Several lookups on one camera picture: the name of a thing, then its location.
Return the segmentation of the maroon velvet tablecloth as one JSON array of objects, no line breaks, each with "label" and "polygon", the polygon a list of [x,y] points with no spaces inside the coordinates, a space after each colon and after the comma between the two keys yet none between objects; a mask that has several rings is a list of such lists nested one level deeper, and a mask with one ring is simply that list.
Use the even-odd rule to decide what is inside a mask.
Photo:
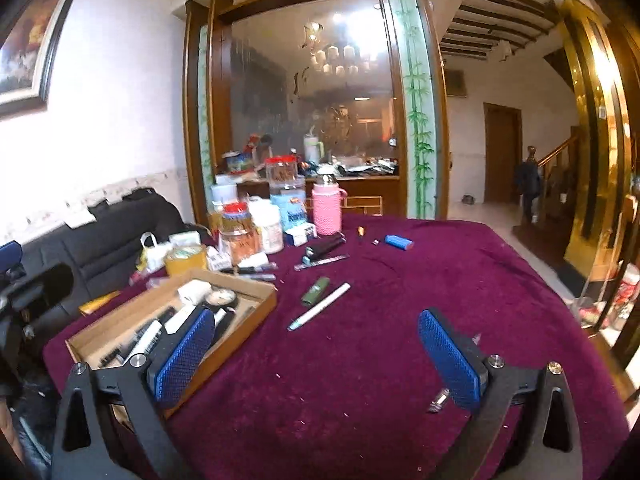
[{"label": "maroon velvet tablecloth", "polygon": [[[364,237],[358,228],[364,227]],[[277,307],[171,415],[172,440],[206,479],[422,479],[468,413],[427,413],[442,383],[418,335],[435,308],[510,365],[565,370],[582,468],[602,474],[628,436],[608,370],[561,297],[488,226],[349,216],[348,259],[296,272],[277,254]],[[404,252],[386,235],[413,241]],[[346,294],[295,332],[318,278]]]}]

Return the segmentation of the black marker on table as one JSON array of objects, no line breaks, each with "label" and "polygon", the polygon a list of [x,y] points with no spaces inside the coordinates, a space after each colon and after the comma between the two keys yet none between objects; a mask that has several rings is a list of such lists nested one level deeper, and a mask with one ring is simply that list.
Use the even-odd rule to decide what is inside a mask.
[{"label": "black marker on table", "polygon": [[270,262],[261,264],[260,266],[228,266],[228,268],[220,269],[220,272],[238,275],[265,274],[272,273],[273,271],[277,270],[277,268],[277,263]]}]

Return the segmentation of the white pen with blue tip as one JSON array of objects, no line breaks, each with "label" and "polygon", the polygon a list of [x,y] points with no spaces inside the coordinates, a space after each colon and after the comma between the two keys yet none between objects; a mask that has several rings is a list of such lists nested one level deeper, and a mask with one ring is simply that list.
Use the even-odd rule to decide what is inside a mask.
[{"label": "white pen with blue tip", "polygon": [[331,292],[329,296],[326,296],[326,298],[322,299],[318,304],[316,304],[306,313],[301,315],[299,318],[296,318],[296,320],[294,320],[288,326],[288,331],[295,332],[299,328],[306,325],[309,321],[311,321],[313,318],[318,316],[321,312],[326,310],[331,304],[334,304],[335,301],[343,297],[346,294],[346,292],[348,292],[349,289],[351,288],[352,288],[351,284],[348,284],[348,283],[341,284],[341,286],[337,287],[337,289],[335,289],[334,292]]}]

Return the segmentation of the blue white box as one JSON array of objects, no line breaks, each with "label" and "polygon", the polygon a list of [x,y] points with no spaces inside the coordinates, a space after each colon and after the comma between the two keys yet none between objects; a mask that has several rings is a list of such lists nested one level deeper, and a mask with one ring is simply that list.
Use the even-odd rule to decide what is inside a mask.
[{"label": "blue white box", "polygon": [[270,200],[280,212],[282,230],[287,231],[307,222],[306,191],[297,184],[270,186]]}]

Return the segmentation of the grey mechanical pencil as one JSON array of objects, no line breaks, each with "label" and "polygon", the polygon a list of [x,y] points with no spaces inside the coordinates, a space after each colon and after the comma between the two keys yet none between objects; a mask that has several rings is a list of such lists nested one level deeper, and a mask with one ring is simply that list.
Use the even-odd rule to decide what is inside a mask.
[{"label": "grey mechanical pencil", "polygon": [[[482,333],[478,333],[472,337],[472,341],[474,344],[480,344],[480,340],[482,339]],[[430,407],[427,410],[427,413],[438,414],[444,405],[447,403],[450,397],[450,391],[448,388],[442,388],[442,390],[437,393],[437,396],[432,400]]]}]

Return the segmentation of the pink woven thermos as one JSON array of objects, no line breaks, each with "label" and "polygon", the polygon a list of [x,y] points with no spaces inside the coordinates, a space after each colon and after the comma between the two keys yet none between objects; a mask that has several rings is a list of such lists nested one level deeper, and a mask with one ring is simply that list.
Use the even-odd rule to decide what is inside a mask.
[{"label": "pink woven thermos", "polygon": [[347,196],[333,174],[319,174],[311,190],[312,218],[317,233],[333,235],[342,230],[342,200]]}]

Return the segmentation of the clear red lid canister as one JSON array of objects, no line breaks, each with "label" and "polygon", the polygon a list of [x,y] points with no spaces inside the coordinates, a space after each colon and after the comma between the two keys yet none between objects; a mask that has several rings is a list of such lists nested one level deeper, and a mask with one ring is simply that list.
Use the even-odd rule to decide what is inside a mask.
[{"label": "clear red lid canister", "polygon": [[266,176],[270,188],[292,188],[298,179],[297,156],[283,155],[266,159]]}]

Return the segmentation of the framed wall picture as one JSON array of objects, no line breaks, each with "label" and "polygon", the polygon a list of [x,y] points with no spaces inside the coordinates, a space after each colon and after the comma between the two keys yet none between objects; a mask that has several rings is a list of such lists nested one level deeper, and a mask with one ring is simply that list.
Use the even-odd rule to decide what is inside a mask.
[{"label": "framed wall picture", "polygon": [[47,107],[53,63],[74,0],[32,0],[1,48],[1,118]]}]

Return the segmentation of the white plastic jar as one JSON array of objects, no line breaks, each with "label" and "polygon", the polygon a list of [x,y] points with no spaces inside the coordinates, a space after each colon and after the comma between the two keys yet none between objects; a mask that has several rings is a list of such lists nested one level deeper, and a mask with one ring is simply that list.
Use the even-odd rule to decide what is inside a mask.
[{"label": "white plastic jar", "polygon": [[280,210],[270,200],[250,200],[247,204],[254,226],[259,234],[262,251],[267,255],[280,252],[284,247]]}]

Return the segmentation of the shallow cardboard tray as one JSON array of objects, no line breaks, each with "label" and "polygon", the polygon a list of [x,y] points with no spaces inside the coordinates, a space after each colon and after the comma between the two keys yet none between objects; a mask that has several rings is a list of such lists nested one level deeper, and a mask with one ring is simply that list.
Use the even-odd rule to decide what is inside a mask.
[{"label": "shallow cardboard tray", "polygon": [[[277,289],[273,284],[251,280],[242,275],[202,269],[184,272],[168,278],[157,288],[152,288],[111,312],[105,313],[74,336],[67,338],[65,344],[70,356],[75,362],[85,362],[94,370],[122,365],[112,363],[107,367],[100,367],[99,362],[102,356],[126,342],[145,322],[156,318],[168,307],[174,307],[177,313],[165,324],[163,336],[175,333],[196,307],[208,308],[203,300],[196,306],[194,304],[184,306],[181,303],[177,289],[191,280],[209,282],[213,289],[234,290],[238,296],[238,304],[234,309],[209,309],[213,312],[216,321],[214,339],[178,404],[169,410],[164,410],[167,416],[172,415],[222,367],[222,364],[270,315],[277,303]],[[144,356],[150,356],[155,347],[156,345]]]}]

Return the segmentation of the yellow tape roll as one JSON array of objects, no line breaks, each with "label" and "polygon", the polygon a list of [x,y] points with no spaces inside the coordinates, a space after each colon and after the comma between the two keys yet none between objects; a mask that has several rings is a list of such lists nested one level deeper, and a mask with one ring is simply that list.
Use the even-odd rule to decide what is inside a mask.
[{"label": "yellow tape roll", "polygon": [[175,246],[166,254],[164,265],[170,278],[192,269],[206,270],[206,249],[203,245]]}]

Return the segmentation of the red lid glass jar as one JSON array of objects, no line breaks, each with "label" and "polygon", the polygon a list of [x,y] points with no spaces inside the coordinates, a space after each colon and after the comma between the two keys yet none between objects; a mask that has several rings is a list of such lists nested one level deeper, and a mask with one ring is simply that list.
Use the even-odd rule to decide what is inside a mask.
[{"label": "red lid glass jar", "polygon": [[228,255],[232,266],[259,252],[258,236],[247,203],[234,202],[222,208],[219,250]]}]

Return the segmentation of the white stick marker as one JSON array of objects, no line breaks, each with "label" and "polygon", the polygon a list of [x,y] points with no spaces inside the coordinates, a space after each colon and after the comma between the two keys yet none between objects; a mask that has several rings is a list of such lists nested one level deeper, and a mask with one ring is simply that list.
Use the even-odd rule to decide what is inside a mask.
[{"label": "white stick marker", "polygon": [[128,354],[124,357],[123,363],[130,361],[136,354],[148,354],[165,333],[163,323],[158,318],[145,327],[140,337],[136,340]]}]

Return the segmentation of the black remote control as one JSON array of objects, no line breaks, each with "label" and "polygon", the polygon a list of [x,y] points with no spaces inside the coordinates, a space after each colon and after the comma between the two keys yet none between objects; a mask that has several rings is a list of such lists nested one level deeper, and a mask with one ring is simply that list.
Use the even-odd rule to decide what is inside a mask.
[{"label": "black remote control", "polygon": [[[156,318],[163,323],[164,329],[165,324],[177,313],[177,310],[174,307],[168,307]],[[121,344],[120,346],[114,348],[110,352],[108,352],[105,356],[102,356],[100,359],[100,367],[107,367],[108,364],[116,363],[116,364],[124,364],[122,361],[124,357],[128,354],[136,340],[140,337],[141,333],[145,330],[145,327],[149,324],[149,322],[145,322],[140,328],[138,328],[134,334],[128,339],[126,342]]]}]

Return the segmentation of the black sofa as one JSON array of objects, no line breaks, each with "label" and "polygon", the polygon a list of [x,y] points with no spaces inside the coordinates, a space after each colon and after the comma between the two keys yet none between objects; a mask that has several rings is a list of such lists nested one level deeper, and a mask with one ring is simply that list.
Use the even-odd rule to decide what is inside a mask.
[{"label": "black sofa", "polygon": [[136,188],[113,205],[91,207],[93,220],[60,226],[22,245],[23,258],[1,272],[1,340],[40,346],[80,317],[90,300],[124,289],[136,270],[143,237],[157,243],[198,231],[152,188]]}]

